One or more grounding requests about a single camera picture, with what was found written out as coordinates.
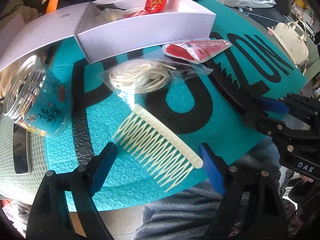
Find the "person's hand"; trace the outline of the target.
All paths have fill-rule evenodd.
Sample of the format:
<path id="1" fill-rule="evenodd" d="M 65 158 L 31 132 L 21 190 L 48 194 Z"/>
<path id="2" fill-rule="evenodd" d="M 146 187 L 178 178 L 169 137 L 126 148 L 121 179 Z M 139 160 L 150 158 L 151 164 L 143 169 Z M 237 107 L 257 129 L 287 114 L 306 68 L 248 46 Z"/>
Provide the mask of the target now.
<path id="1" fill-rule="evenodd" d="M 300 177 L 301 177 L 301 179 L 303 180 L 303 181 L 308 181 L 308 182 L 310 182 L 310 183 L 312 183 L 313 182 L 313 179 L 312 178 L 309 178 L 309 177 L 307 177 L 307 176 L 304 176 L 304 175 L 300 175 Z"/>

